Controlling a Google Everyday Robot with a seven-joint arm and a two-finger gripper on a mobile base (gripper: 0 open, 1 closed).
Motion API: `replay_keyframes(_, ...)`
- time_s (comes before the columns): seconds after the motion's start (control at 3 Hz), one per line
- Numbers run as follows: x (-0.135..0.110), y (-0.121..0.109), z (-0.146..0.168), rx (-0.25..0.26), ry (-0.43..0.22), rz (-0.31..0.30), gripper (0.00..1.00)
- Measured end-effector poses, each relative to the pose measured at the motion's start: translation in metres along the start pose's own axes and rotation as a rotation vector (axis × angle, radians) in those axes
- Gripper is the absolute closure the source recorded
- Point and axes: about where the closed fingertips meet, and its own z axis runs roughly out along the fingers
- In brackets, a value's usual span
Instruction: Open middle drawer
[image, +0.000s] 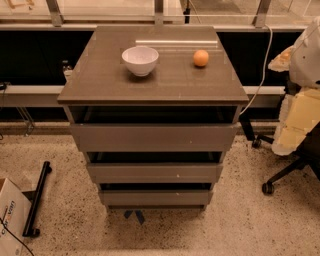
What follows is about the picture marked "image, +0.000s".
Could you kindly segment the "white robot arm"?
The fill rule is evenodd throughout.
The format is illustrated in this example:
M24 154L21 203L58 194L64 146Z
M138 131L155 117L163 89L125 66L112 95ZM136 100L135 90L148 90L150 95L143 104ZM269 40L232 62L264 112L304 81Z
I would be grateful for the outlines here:
M272 142L275 154L289 155L320 122L320 17L311 22L292 46L278 54L268 68L288 71L290 81L301 87L294 96L285 95Z

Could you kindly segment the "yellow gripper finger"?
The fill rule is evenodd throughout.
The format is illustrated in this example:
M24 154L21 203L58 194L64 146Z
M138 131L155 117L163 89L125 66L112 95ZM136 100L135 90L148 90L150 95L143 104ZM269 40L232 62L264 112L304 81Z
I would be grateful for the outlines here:
M274 59L268 64L268 68L276 72L284 72L289 70L291 63L291 52L293 47L290 46L278 54Z

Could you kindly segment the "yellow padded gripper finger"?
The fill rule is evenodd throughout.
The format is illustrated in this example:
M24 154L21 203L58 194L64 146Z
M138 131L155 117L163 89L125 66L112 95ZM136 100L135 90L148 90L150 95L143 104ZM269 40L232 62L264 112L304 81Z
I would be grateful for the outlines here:
M319 122L320 90L303 89L295 96L286 94L280 108L272 151L280 156L291 154Z

